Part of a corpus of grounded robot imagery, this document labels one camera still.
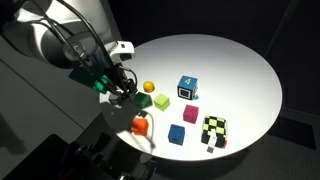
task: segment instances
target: white round table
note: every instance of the white round table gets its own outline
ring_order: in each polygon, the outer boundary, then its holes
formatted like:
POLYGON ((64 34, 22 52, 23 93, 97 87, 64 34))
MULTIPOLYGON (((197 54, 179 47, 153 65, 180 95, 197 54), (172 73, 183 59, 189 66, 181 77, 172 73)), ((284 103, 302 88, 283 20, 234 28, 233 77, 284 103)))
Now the white round table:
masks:
POLYGON ((261 138, 275 122, 281 108, 282 89, 279 79, 260 55, 228 39, 208 35, 176 35, 156 39, 136 48, 136 57, 123 63, 138 76, 138 88, 152 81, 154 99, 160 93, 169 97, 170 106, 160 111, 154 105, 143 109, 148 113, 148 135, 130 132, 130 123, 141 111, 125 101, 122 108, 109 104, 100 95, 102 113, 115 133, 132 147, 172 160, 198 161, 215 159, 240 151, 261 138), (198 79, 197 100, 178 97, 180 78, 198 79), (195 124, 183 121, 186 105, 199 107, 195 124), (227 145, 207 152, 201 142, 204 117, 226 119, 227 145), (168 140, 170 125, 185 127, 183 145, 168 140))

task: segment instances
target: checkered cube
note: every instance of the checkered cube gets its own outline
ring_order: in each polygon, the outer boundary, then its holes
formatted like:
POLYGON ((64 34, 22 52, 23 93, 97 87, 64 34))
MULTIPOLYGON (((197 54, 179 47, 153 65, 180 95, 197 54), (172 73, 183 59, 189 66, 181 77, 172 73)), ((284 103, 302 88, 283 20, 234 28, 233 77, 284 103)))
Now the checkered cube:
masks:
POLYGON ((197 121, 199 108, 196 106, 186 105, 183 112, 183 120, 195 124, 197 121))
POLYGON ((216 131, 216 147, 224 148, 227 143, 227 121, 219 117, 206 116, 203 123, 202 143, 208 144, 212 133, 211 129, 216 131))
POLYGON ((152 105, 151 96, 138 92, 132 99, 132 103, 138 106, 141 109, 149 107, 152 105))
POLYGON ((168 134, 169 142, 173 144, 183 144, 185 130, 184 127, 171 124, 170 131, 168 134))
POLYGON ((160 109, 161 111, 165 111, 168 106, 170 105, 170 100, 167 96, 163 94, 159 94, 154 100, 154 105, 156 108, 160 109))
POLYGON ((178 84, 178 96, 184 99, 192 100, 198 89, 198 79, 188 76, 182 76, 178 84))

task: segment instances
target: dark wall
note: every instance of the dark wall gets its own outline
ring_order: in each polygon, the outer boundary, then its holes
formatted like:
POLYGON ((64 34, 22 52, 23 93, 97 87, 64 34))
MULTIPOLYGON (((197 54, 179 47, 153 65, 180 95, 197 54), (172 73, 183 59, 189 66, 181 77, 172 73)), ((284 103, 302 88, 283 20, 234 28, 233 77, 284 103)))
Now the dark wall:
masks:
POLYGON ((320 4, 300 0, 270 58, 284 106, 320 115, 320 4))
MULTIPOLYGON (((173 34, 225 37, 264 55, 290 0, 109 0, 123 40, 138 46, 173 34)), ((283 106, 320 114, 319 12, 298 4, 267 60, 279 75, 283 106)))

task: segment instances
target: cable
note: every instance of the cable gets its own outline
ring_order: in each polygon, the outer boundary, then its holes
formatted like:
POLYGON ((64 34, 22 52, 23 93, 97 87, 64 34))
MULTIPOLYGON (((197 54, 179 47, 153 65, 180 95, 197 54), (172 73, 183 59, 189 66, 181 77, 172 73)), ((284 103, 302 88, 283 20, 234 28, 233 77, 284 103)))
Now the cable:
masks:
POLYGON ((9 12, 11 12, 11 15, 13 16, 17 11, 19 11, 22 6, 27 2, 28 0, 20 0, 17 3, 15 3, 11 10, 9 12))
POLYGON ((69 5, 68 3, 64 2, 63 0, 57 0, 59 3, 61 3, 62 5, 64 5, 66 8, 68 8, 71 12, 73 12, 89 29, 89 31, 91 32, 93 38, 96 40, 96 42, 98 43, 100 49, 102 50, 104 56, 106 57, 106 60, 108 61, 108 63, 111 65, 112 70, 115 71, 116 75, 118 76, 117 78, 120 80, 121 85, 124 89, 124 92, 126 95, 128 95, 128 90, 125 86, 125 84, 123 83, 120 74, 115 70, 116 67, 113 64, 111 57, 109 55, 109 53, 107 52, 107 50, 105 49, 101 39, 99 38, 98 34, 96 33, 96 31, 94 30, 94 28, 91 26, 91 24, 87 21, 87 19, 81 14, 79 13, 75 8, 73 8, 71 5, 69 5))
MULTIPOLYGON (((80 57, 80 55, 78 54, 78 52, 71 46, 71 44, 66 40, 66 38, 63 36, 63 34, 61 33, 61 31, 54 25, 53 21, 49 18, 49 16, 44 12, 44 10, 41 8, 41 6, 35 1, 35 0, 30 0, 35 6, 37 6, 37 8, 41 11, 44 19, 50 24, 52 30, 54 30, 57 35, 58 38, 63 42, 63 44, 67 45, 69 48, 71 48, 71 50, 73 51, 73 53, 75 53, 75 55, 77 56, 77 58, 79 59, 80 63, 83 65, 83 67, 85 68, 85 70, 96 80, 98 81, 104 88, 106 88, 106 84, 98 77, 96 76, 94 73, 92 73, 89 69, 89 66, 86 64, 86 62, 80 57)), ((110 91, 112 91, 113 93, 119 94, 117 91, 113 90, 112 88, 106 88, 110 91)))
POLYGON ((74 33, 71 32, 68 28, 66 28, 64 25, 59 24, 56 20, 51 19, 56 25, 58 25, 59 27, 61 27, 61 29, 65 30, 70 36, 73 36, 74 33))
POLYGON ((274 48, 276 41, 279 40, 279 36, 281 33, 283 33, 283 29, 285 28, 285 26, 288 24, 288 20, 290 19, 290 17, 292 16, 292 14, 294 13, 297 5, 299 3, 299 0, 291 0, 287 6, 287 9, 284 12, 284 15, 280 21, 279 26, 277 27, 276 32, 274 33, 270 44, 268 45, 268 48, 266 50, 266 52, 264 53, 263 57, 265 59, 269 59, 270 57, 270 52, 272 50, 272 48, 274 48))
POLYGON ((46 23, 41 22, 41 20, 28 21, 28 22, 25 22, 25 23, 26 24, 40 24, 42 26, 45 26, 61 42, 61 44, 63 43, 61 41, 61 39, 59 38, 58 34, 49 25, 47 25, 46 23))
POLYGON ((125 70, 125 71, 128 71, 130 72, 133 76, 134 76, 134 80, 135 80, 135 84, 136 84, 136 89, 138 89, 138 78, 137 78, 137 75, 134 71, 132 71, 130 68, 127 68, 127 67, 123 67, 123 66, 119 66, 119 68, 125 70))

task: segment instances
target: pink cube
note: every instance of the pink cube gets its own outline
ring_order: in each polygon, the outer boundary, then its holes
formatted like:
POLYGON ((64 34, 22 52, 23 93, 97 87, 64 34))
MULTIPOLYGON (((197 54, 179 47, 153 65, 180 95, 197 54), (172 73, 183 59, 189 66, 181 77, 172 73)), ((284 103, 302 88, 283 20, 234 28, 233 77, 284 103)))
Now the pink cube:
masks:
POLYGON ((195 124, 197 121, 199 108, 196 106, 186 105, 183 112, 183 120, 195 124))

